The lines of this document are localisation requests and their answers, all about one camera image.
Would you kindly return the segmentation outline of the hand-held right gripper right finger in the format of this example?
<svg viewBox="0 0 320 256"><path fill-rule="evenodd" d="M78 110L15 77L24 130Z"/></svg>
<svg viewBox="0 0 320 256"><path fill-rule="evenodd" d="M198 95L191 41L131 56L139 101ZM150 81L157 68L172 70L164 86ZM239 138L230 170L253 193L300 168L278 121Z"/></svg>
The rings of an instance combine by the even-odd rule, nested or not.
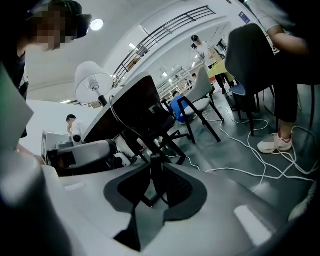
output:
<svg viewBox="0 0 320 256"><path fill-rule="evenodd" d="M192 218L163 221L168 208L140 203L137 231L144 256L237 256L267 242L287 223L276 209L241 184L225 176L194 168L178 169L207 189L207 200Z"/></svg>

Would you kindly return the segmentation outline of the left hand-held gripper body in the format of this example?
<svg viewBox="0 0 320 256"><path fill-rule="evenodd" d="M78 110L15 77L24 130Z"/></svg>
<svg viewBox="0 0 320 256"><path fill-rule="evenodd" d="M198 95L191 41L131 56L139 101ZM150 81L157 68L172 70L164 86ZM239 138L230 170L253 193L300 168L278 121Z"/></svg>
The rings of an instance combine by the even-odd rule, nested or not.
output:
<svg viewBox="0 0 320 256"><path fill-rule="evenodd" d="M42 158L59 177L109 171L116 152L117 145L112 139L82 143L78 134L42 133Z"/></svg>

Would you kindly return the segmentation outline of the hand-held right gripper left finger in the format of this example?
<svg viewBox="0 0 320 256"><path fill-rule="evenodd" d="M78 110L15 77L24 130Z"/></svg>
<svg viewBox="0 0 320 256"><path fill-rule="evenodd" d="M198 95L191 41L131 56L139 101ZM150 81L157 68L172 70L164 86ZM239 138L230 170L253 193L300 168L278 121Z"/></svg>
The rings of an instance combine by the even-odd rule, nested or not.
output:
<svg viewBox="0 0 320 256"><path fill-rule="evenodd" d="M115 239L126 230L134 213L133 204L114 188L111 199L104 194L106 185L140 171L148 164L134 164L105 172L59 177L56 170L42 166L47 191L55 212L66 230L73 256L141 256L142 252Z"/></svg>

